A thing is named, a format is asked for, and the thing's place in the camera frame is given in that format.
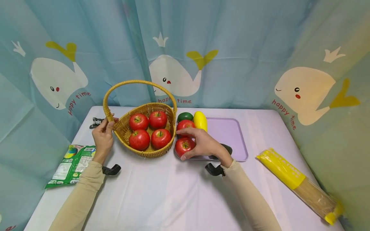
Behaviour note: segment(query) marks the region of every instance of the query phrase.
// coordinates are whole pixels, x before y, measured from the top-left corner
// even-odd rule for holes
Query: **black clip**
[[[121,166],[119,166],[118,164],[115,164],[113,168],[111,169],[105,166],[103,166],[102,169],[103,169],[103,174],[105,175],[116,175],[121,170]]]
[[[220,174],[222,174],[223,176],[225,176],[225,172],[223,171],[223,168],[221,168],[221,165],[217,166],[216,168],[213,166],[213,164],[209,163],[208,165],[206,165],[206,170],[209,174],[211,174],[212,176],[218,176]]]
[[[92,119],[93,123],[92,123],[92,125],[90,125],[90,129],[93,129],[93,128],[96,128],[97,126],[99,126],[102,123],[103,120],[104,119],[98,119],[98,118],[94,117]]]
[[[223,143],[221,145],[224,146],[224,148],[226,148],[226,150],[229,152],[230,155],[232,154],[232,148],[230,146],[227,146],[227,145],[225,145]],[[214,160],[217,160],[217,157],[215,157],[215,156],[210,156],[210,158],[211,159],[214,159]],[[219,166],[217,166],[215,168],[213,166],[213,164],[209,163],[208,165],[205,166],[205,169],[212,176],[218,176],[220,174],[222,174],[223,176],[225,176],[225,172],[223,171],[223,168],[221,167],[221,165],[219,165]]]

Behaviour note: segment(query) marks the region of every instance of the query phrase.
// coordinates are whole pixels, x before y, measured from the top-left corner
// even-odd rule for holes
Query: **wicker basket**
[[[129,111],[128,113],[126,113],[124,116],[122,116],[119,119],[118,123],[114,125],[114,133],[116,134],[118,139],[121,141],[121,143],[124,146],[126,146],[128,149],[136,153],[137,155],[142,156],[142,157],[147,157],[147,158],[157,158],[157,157],[163,156],[170,150],[172,143],[174,142],[174,139],[175,139],[175,131],[176,131],[175,123],[176,123],[176,111],[177,111],[175,98],[172,96],[172,94],[168,90],[166,90],[165,88],[153,82],[144,81],[144,80],[129,80],[129,81],[118,83],[112,86],[111,89],[109,89],[109,91],[105,94],[104,99],[103,99],[103,109],[104,109],[105,115],[108,118],[108,121],[113,121],[112,113],[108,107],[109,94],[117,87],[120,87],[126,84],[148,84],[148,85],[155,86],[159,88],[160,90],[164,91],[172,100],[174,109],[172,109],[170,106],[164,103],[147,103],[147,104],[141,105]],[[163,111],[164,113],[166,113],[167,118],[168,118],[166,129],[169,130],[169,132],[171,133],[171,136],[172,136],[171,141],[164,148],[161,148],[161,149],[155,149],[151,143],[149,147],[144,151],[138,151],[136,149],[131,148],[128,143],[128,139],[132,133],[132,130],[128,124],[130,117],[136,113],[141,113],[145,115],[146,117],[149,117],[149,115],[154,111]],[[147,132],[151,136],[154,130],[155,129],[152,129],[149,126],[147,129]]]

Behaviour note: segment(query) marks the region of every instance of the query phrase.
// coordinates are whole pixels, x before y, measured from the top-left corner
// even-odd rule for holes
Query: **fabric backdrop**
[[[144,79],[179,107],[280,112],[346,230],[370,227],[368,0],[1,0],[0,230],[22,230],[88,110]],[[170,103],[123,86],[110,105]]]

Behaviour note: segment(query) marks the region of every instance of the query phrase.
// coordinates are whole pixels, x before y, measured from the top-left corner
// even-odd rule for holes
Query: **nutrition label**
[[[61,163],[53,175],[53,180],[65,180],[72,163]]]
[[[81,159],[77,165],[75,172],[82,173],[85,170],[85,168],[89,165],[92,159],[93,158],[91,156],[81,156]]]

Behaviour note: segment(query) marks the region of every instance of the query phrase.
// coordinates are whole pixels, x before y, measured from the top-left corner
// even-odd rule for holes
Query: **lavender plastic tray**
[[[239,122],[231,118],[207,118],[208,134],[219,143],[228,145],[232,148],[234,160],[242,162],[248,158],[247,148],[245,147],[242,130]],[[208,156],[194,156],[191,160],[214,160]]]

